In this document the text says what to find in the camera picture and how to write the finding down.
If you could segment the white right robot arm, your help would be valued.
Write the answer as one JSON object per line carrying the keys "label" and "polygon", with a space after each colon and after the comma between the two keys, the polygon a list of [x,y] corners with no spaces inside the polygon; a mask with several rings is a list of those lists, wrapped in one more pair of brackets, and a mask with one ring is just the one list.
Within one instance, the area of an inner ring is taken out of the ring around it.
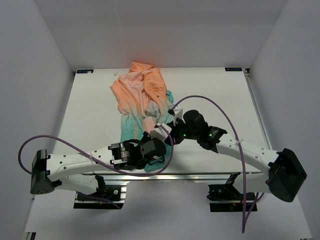
{"label": "white right robot arm", "polygon": [[298,157],[288,148],[276,151],[236,140],[226,130],[208,125],[203,115],[194,109],[183,113],[175,108],[168,113],[173,116],[168,125],[174,144],[184,139],[195,140],[205,150],[238,159],[260,171],[253,175],[240,172],[230,175],[225,192],[233,200],[246,189],[248,193],[270,193],[291,203],[307,178]]}

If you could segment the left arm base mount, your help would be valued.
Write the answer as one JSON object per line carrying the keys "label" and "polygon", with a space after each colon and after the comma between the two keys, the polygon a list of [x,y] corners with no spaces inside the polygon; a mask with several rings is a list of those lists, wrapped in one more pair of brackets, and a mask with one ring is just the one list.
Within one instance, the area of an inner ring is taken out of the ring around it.
{"label": "left arm base mount", "polygon": [[100,175],[81,175],[85,189],[75,195],[74,209],[120,210],[127,193],[128,183],[118,180],[105,180]]}

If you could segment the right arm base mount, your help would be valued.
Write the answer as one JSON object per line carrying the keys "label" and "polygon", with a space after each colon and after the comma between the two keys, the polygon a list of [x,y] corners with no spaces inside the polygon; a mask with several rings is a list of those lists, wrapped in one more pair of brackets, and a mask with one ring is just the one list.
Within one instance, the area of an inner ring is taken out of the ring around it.
{"label": "right arm base mount", "polygon": [[243,211],[243,194],[234,186],[239,172],[232,173],[224,184],[209,184],[208,195],[211,213],[233,213]]}

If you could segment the orange and teal jacket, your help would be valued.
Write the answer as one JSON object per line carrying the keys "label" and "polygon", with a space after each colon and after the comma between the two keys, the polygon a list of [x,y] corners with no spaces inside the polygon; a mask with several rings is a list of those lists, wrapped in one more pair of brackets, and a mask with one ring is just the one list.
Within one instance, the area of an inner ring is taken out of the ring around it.
{"label": "orange and teal jacket", "polygon": [[169,124],[174,119],[168,113],[174,97],[159,67],[133,61],[129,72],[120,75],[110,89],[121,113],[121,142],[141,140],[157,123]]}

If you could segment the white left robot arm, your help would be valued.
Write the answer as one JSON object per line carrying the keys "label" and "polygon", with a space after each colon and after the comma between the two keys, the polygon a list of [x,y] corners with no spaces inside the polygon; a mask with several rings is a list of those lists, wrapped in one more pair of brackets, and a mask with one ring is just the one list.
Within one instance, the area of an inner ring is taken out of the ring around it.
{"label": "white left robot arm", "polygon": [[166,154],[165,144],[150,137],[113,143],[90,152],[79,150],[75,154],[49,154],[46,149],[41,149],[32,161],[30,193],[43,195],[61,188],[99,200],[106,193],[104,179],[87,173],[110,170],[131,175],[133,170],[163,163]]}

